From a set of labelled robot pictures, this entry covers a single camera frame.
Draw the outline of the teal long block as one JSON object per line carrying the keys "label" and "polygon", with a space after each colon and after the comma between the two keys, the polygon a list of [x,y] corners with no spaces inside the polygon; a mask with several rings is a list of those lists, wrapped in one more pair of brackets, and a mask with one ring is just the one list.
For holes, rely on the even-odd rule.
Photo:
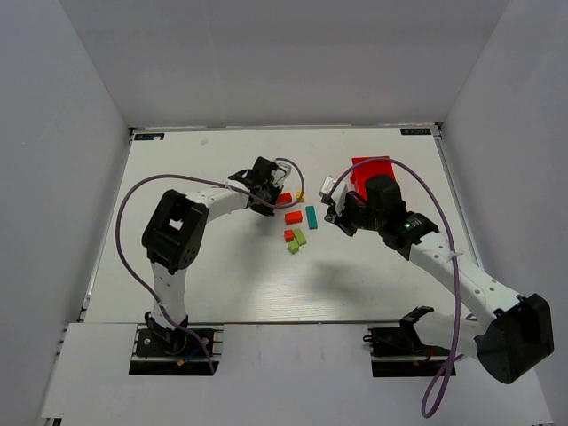
{"label": "teal long block", "polygon": [[318,226],[318,220],[315,208],[312,205],[306,206],[305,214],[309,229],[316,230],[319,226]]}

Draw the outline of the red long block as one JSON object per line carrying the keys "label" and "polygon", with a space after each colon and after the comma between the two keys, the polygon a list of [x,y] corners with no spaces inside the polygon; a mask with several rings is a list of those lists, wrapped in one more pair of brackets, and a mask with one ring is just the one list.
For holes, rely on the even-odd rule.
{"label": "red long block", "polygon": [[277,206],[289,205],[292,201],[293,197],[290,192],[281,193],[277,199]]}

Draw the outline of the red plastic tray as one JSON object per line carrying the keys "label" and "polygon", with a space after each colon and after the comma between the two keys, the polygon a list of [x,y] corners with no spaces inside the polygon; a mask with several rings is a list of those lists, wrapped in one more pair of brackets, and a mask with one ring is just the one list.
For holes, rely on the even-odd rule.
{"label": "red plastic tray", "polygon": [[396,179],[390,162],[370,162],[354,169],[350,174],[350,182],[354,190],[363,198],[367,199],[366,182],[377,176],[389,176]]}

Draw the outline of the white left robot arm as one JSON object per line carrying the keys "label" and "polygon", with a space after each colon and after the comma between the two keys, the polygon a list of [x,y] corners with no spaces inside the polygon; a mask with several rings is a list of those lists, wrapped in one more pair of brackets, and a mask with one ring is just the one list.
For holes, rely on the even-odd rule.
{"label": "white left robot arm", "polygon": [[142,236],[158,299],[146,314],[153,331],[176,330],[187,325],[185,276],[199,254],[206,225],[234,211],[251,209],[274,214],[291,168],[259,157],[250,170],[232,174],[220,187],[182,194],[170,189],[161,197]]}

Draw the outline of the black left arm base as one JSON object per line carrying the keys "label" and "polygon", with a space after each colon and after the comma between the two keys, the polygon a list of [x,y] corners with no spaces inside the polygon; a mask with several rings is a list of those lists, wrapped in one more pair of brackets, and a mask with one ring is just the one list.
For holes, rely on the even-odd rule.
{"label": "black left arm base", "polygon": [[201,344],[182,334],[181,342],[167,345],[147,326],[138,325],[130,357],[130,376],[212,376],[218,368],[223,350],[221,327],[197,327],[193,330],[205,345],[213,369]]}

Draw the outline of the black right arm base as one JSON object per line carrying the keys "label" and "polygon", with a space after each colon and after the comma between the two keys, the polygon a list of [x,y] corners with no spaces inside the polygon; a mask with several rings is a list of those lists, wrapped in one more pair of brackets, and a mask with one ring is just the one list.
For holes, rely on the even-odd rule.
{"label": "black right arm base", "polygon": [[433,377],[449,350],[424,344],[414,324],[432,307],[420,306],[404,316],[395,327],[370,327],[362,337],[370,349],[374,378]]}

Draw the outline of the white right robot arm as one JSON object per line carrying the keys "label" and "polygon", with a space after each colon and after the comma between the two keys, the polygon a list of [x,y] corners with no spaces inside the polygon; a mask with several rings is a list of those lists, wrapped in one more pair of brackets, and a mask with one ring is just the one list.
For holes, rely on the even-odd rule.
{"label": "white right robot arm", "polygon": [[320,189],[326,221],[348,236],[358,230],[379,234],[383,243],[423,269],[461,299],[471,320],[455,320],[428,306],[399,321],[396,345],[407,353],[425,346],[476,359],[501,383],[511,384],[554,351],[550,306],[537,294],[522,296],[450,247],[448,236],[426,216],[407,209],[398,183],[381,175],[366,182],[367,195],[328,177]]}

